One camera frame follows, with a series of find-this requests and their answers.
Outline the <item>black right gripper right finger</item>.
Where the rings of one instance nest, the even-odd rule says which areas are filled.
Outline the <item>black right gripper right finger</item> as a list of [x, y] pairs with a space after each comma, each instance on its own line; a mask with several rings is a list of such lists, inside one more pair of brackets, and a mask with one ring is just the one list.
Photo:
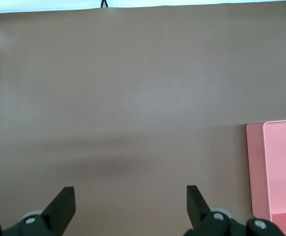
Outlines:
[[230, 235], [230, 218], [220, 211], [211, 211], [195, 185], [187, 186], [187, 213], [193, 228], [185, 236]]

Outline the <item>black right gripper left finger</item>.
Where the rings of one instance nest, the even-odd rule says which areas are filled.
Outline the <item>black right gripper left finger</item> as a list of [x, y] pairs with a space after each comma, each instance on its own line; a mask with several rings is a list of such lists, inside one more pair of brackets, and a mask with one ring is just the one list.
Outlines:
[[76, 212], [74, 187], [65, 187], [39, 215], [25, 217], [4, 236], [61, 236]]

